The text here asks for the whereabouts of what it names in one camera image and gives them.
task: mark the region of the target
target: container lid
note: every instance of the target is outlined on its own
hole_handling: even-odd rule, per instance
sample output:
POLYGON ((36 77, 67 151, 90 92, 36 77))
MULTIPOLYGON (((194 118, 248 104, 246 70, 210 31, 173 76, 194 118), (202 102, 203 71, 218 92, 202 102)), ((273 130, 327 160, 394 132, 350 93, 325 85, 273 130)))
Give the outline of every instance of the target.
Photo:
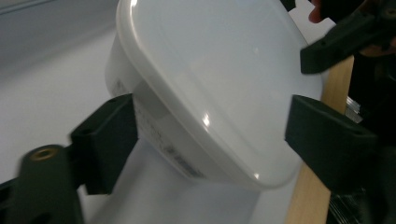
POLYGON ((129 60, 207 154, 244 183, 274 187, 299 157, 284 141, 292 94, 319 98, 300 73, 306 44, 277 0, 121 0, 129 60))

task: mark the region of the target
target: brass insert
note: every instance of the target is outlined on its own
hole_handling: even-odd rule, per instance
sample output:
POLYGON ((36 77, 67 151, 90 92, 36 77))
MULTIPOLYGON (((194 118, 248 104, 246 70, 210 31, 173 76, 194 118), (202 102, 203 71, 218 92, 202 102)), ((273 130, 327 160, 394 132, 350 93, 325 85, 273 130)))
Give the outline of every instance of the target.
POLYGON ((37 152, 33 153, 33 155, 30 156, 30 160, 44 161, 55 156, 57 152, 58 152, 58 148, 53 148, 53 147, 42 148, 37 152))

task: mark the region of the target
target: white plastic container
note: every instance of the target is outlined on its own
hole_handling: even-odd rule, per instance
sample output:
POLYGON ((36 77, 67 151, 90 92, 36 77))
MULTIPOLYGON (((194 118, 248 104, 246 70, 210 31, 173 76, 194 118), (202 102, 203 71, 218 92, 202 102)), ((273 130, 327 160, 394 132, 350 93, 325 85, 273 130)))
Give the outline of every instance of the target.
POLYGON ((106 70, 132 92, 140 134, 182 174, 280 186, 300 159, 284 141, 290 97, 319 98, 300 73, 305 41, 277 0, 121 0, 106 70))

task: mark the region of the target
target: wooden board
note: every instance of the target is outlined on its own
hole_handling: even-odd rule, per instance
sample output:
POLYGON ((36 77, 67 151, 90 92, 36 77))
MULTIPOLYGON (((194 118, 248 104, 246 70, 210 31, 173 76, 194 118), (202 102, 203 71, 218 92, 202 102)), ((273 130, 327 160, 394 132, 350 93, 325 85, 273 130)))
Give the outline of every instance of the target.
MULTIPOLYGON (((353 68, 353 57, 330 69, 321 101, 343 113, 353 68)), ((329 190, 304 163, 291 198, 286 224, 325 224, 330 200, 329 190)))

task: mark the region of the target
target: finger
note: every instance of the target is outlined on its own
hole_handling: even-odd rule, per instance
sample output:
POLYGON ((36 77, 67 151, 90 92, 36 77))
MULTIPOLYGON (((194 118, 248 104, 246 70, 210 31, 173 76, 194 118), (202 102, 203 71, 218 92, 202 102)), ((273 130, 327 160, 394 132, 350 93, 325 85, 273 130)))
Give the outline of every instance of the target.
POLYGON ((320 7, 321 6, 321 1, 320 0, 312 0, 311 3, 315 7, 320 7))
POLYGON ((396 53, 396 47, 391 47, 387 50, 382 50, 380 46, 372 45, 360 51, 361 55, 366 57, 379 57, 392 53, 396 53))
POLYGON ((309 14, 308 19, 313 23, 323 21, 323 19, 320 17, 320 7, 315 7, 314 10, 312 10, 312 12, 309 14))

